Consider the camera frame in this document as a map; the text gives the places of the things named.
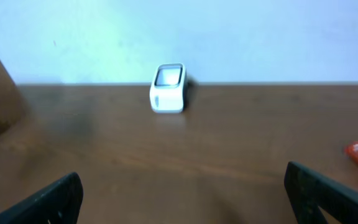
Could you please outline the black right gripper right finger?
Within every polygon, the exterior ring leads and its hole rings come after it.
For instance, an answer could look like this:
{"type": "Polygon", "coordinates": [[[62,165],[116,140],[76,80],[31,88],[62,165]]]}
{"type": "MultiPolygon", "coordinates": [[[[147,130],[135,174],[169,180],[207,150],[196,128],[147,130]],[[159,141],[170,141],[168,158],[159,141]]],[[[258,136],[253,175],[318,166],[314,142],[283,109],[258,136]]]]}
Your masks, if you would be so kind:
{"type": "Polygon", "coordinates": [[[287,165],[284,186],[298,223],[358,223],[358,192],[297,162],[287,165]]]}

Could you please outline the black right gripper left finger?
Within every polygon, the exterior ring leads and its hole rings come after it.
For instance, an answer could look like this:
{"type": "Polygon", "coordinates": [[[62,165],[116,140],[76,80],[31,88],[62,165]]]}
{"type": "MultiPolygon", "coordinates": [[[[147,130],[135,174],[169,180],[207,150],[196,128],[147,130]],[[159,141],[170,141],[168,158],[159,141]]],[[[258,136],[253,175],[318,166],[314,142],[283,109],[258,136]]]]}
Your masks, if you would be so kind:
{"type": "Polygon", "coordinates": [[[1,212],[0,224],[76,224],[82,201],[83,186],[80,176],[72,172],[1,212]]]}

